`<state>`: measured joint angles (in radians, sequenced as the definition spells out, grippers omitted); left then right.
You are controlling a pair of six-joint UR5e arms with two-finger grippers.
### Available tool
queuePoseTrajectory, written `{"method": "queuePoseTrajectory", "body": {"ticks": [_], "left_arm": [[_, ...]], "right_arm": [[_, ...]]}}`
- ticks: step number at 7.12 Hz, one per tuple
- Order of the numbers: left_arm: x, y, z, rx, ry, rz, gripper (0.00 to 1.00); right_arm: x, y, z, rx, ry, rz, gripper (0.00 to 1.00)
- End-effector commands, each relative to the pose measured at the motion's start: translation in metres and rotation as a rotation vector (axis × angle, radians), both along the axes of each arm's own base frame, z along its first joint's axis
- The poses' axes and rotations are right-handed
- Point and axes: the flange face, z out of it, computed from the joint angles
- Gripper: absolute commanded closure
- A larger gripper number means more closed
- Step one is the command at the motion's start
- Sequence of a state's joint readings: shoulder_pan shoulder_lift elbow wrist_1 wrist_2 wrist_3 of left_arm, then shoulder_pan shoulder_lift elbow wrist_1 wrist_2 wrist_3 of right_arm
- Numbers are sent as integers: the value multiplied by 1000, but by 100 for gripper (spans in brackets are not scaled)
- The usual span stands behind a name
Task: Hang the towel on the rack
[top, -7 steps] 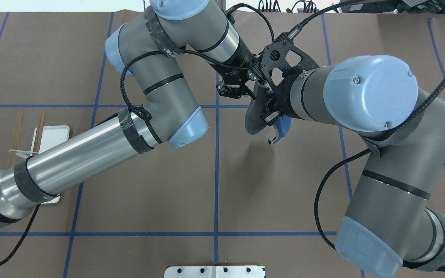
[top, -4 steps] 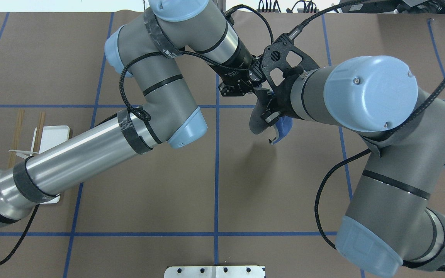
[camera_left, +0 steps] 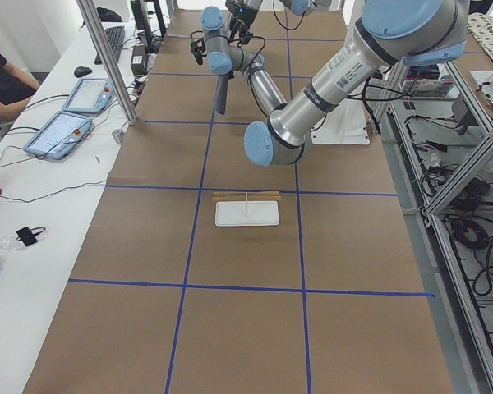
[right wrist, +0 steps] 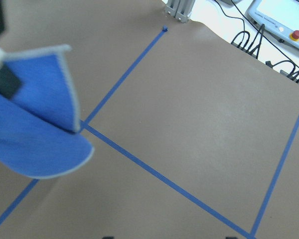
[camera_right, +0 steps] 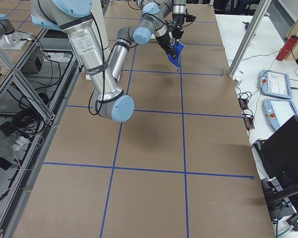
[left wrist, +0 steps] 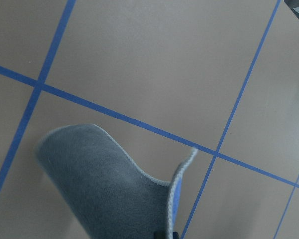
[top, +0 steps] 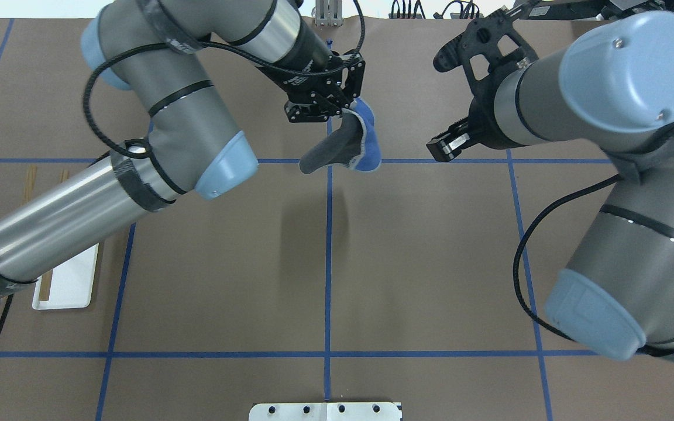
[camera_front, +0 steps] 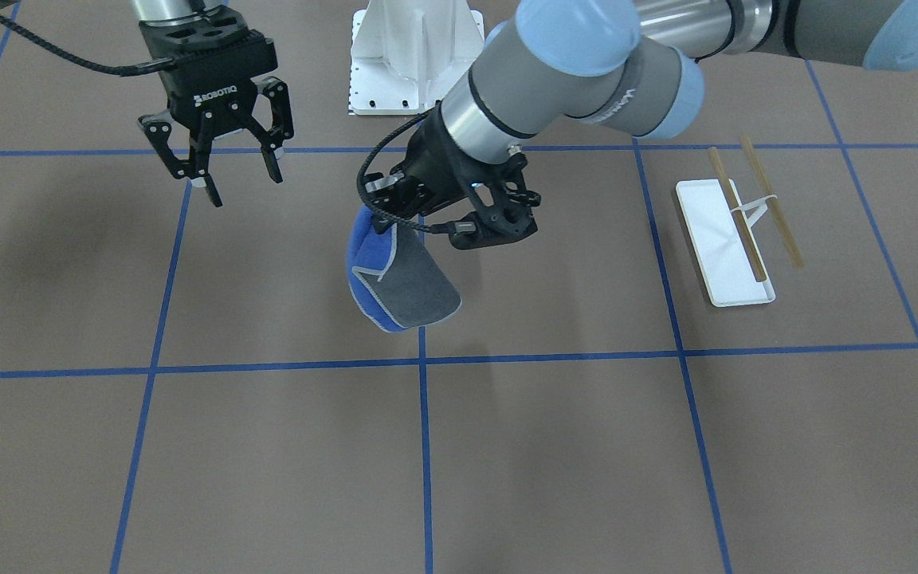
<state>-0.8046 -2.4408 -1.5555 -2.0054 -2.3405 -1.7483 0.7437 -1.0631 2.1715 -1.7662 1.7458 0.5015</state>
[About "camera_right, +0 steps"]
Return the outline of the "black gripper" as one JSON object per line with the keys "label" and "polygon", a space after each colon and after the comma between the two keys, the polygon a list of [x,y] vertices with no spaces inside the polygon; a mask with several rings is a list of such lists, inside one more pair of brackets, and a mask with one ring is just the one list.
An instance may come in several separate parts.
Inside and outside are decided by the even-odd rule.
{"label": "black gripper", "polygon": [[183,28],[175,20],[168,21],[168,30],[174,39],[181,39],[183,36]]}
{"label": "black gripper", "polygon": [[157,40],[161,48],[165,51],[165,53],[168,55],[172,49],[172,44],[170,43],[171,37],[169,34],[169,30],[156,30],[155,39]]}

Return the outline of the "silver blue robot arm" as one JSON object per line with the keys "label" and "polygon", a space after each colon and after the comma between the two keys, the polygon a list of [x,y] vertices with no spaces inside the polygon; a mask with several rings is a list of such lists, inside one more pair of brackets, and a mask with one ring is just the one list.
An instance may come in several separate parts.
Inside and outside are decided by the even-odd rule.
{"label": "silver blue robot arm", "polygon": [[144,45],[151,38],[162,37],[171,32],[174,39],[181,39],[183,24],[187,17],[186,1],[166,0],[156,3],[153,0],[138,0],[136,5],[142,10],[141,22],[133,31],[133,39]]}
{"label": "silver blue robot arm", "polygon": [[155,35],[160,45],[173,57],[176,51],[170,45],[168,29],[163,19],[171,13],[173,2],[166,0],[157,5],[152,0],[138,1],[142,18],[138,25],[123,27],[117,33],[112,54],[105,58],[102,37],[94,33],[92,24],[98,24],[91,13],[90,0],[32,0],[33,24],[67,34],[75,56],[84,66],[95,86],[93,108],[103,118],[117,122],[127,121],[133,114],[135,103],[118,85],[119,75],[132,42],[145,45]]}

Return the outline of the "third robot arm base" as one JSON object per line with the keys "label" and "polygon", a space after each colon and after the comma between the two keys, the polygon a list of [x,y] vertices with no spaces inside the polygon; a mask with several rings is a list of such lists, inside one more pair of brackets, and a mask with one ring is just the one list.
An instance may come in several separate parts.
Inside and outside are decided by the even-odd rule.
{"label": "third robot arm base", "polygon": [[27,33],[17,32],[9,18],[0,13],[0,47],[4,50],[21,50],[27,41],[33,39]]}

